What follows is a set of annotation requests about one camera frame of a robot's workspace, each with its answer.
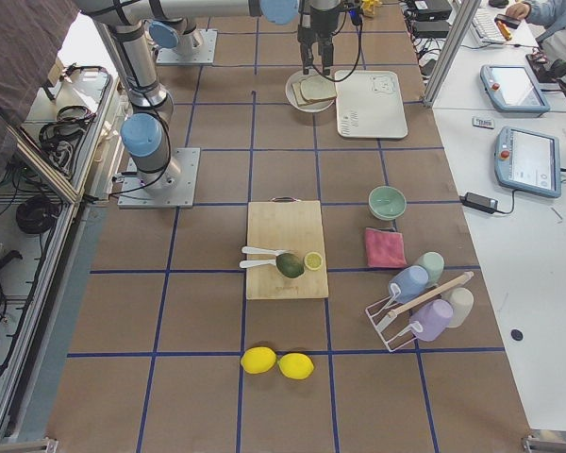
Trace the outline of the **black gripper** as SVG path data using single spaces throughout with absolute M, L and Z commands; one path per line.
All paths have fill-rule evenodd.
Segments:
M 342 12 L 340 0 L 300 0 L 297 39 L 301 44 L 302 73 L 306 76 L 313 65 L 312 45 L 321 45 L 323 74 L 330 75 L 334 62 L 333 35 Z

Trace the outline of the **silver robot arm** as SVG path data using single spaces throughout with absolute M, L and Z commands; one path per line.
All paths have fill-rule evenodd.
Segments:
M 319 56 L 328 75 L 334 62 L 333 37 L 339 18 L 355 2 L 79 1 L 76 5 L 101 31 L 125 84 L 133 114 L 124 122 L 122 138 L 136 166 L 141 189 L 155 198 L 174 191 L 181 168 L 168 131 L 173 98 L 159 80 L 145 39 L 145 22 L 161 25 L 165 34 L 178 38 L 194 32 L 196 19 L 203 17 L 263 16 L 277 25 L 297 20 L 302 69 L 307 71 Z
M 197 53 L 204 44 L 201 32 L 193 18 L 172 21 L 154 20 L 148 27 L 149 35 L 159 48 L 189 57 Z

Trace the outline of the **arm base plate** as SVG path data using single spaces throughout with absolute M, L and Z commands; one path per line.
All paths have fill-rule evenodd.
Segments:
M 138 173 L 133 159 L 129 159 L 126 170 L 134 175 L 124 179 L 118 195 L 118 207 L 123 210 L 191 208 L 199 160 L 199 148 L 176 148 L 164 175 L 155 184 L 149 185 L 160 172 L 153 176 Z
M 167 32 L 157 38 L 157 65 L 211 65 L 215 58 L 216 29 L 194 29 L 188 34 Z

